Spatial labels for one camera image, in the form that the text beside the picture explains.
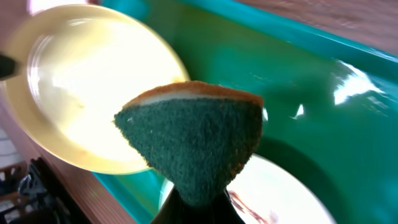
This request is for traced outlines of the green and orange sponge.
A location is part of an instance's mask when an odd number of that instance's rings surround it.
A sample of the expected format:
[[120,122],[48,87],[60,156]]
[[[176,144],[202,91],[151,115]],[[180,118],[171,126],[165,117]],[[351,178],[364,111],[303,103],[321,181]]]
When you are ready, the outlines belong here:
[[260,96],[190,81],[145,91],[114,124],[192,207],[209,205],[243,170],[262,133]]

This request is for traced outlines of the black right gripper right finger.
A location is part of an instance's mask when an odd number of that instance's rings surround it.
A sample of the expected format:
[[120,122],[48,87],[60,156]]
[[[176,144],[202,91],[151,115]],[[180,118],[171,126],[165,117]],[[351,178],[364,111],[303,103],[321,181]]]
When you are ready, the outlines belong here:
[[245,224],[234,209],[226,190],[215,198],[214,224]]

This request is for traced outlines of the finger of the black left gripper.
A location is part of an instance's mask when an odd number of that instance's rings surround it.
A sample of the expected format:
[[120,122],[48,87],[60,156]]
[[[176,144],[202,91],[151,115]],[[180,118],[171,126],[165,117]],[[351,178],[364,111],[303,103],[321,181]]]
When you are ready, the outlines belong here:
[[18,73],[19,63],[18,61],[10,58],[7,55],[0,54],[0,80],[7,80],[8,78],[14,77]]

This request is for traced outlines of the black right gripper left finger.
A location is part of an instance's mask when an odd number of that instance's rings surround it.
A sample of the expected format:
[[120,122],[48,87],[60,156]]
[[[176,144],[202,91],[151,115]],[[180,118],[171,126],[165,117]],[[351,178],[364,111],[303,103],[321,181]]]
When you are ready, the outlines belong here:
[[150,224],[182,224],[185,204],[179,192],[173,188],[165,203]]

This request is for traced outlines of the yellow plate with sauce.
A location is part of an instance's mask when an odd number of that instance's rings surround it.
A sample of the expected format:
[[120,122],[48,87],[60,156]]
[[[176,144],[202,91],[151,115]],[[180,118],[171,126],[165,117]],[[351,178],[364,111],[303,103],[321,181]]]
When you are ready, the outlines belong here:
[[17,61],[1,83],[9,112],[55,157],[103,174],[147,165],[114,125],[144,91],[188,80],[171,46],[150,27],[91,4],[53,7],[26,19],[4,52]]

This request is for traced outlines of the white plate with sauce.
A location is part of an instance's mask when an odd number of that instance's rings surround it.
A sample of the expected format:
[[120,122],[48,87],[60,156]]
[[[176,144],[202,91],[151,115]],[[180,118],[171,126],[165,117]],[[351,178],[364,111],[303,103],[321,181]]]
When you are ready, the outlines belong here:
[[253,155],[227,186],[248,224],[335,224],[329,211],[300,181],[271,161]]

